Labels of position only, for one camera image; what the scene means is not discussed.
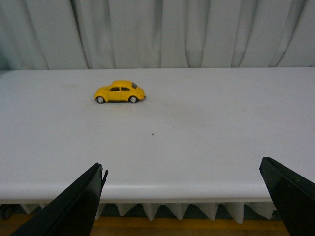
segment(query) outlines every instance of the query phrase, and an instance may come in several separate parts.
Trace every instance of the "yellow beetle car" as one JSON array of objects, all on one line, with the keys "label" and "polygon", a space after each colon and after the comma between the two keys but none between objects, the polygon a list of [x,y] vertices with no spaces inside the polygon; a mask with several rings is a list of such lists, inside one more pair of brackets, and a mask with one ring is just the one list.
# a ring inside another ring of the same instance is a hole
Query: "yellow beetle car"
[{"label": "yellow beetle car", "polygon": [[145,98],[142,88],[134,82],[128,80],[117,80],[110,86],[99,88],[95,95],[94,100],[98,103],[105,103],[109,101],[126,101],[136,103]]}]

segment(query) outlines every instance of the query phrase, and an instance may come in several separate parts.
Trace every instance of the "curtain fold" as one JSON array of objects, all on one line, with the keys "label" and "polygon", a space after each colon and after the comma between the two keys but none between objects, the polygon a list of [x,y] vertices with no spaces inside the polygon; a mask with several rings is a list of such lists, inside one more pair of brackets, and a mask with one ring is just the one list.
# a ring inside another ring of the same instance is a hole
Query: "curtain fold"
[{"label": "curtain fold", "polygon": [[0,0],[0,69],[315,64],[313,0]]}]

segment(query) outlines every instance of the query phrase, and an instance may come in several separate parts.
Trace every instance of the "white tabletop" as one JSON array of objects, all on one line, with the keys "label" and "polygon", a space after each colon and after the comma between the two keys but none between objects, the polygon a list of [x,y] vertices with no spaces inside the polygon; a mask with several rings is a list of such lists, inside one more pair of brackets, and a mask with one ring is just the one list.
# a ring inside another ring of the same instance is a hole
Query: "white tabletop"
[{"label": "white tabletop", "polygon": [[[146,93],[98,104],[113,80]],[[270,156],[315,181],[315,69],[0,72],[0,203],[49,202],[95,162],[101,203],[271,201]]]}]

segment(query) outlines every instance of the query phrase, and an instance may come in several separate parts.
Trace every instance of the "car wheel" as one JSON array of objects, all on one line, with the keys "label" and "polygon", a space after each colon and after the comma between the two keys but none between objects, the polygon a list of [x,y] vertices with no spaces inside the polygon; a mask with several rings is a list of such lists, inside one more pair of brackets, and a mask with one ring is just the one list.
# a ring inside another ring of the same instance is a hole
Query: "car wheel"
[{"label": "car wheel", "polygon": [[131,103],[136,103],[138,101],[138,98],[136,98],[135,96],[130,97],[129,101]]},{"label": "car wheel", "polygon": [[96,98],[96,101],[97,101],[98,103],[104,103],[104,102],[105,102],[105,99],[104,99],[103,97],[97,97],[97,98]]}]

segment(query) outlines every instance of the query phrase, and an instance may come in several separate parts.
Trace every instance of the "white curtain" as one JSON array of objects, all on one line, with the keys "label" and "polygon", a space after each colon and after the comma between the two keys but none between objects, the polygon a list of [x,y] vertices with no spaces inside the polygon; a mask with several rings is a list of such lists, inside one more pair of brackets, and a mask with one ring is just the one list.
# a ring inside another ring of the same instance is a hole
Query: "white curtain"
[{"label": "white curtain", "polygon": [[0,0],[0,69],[315,65],[315,0]]}]

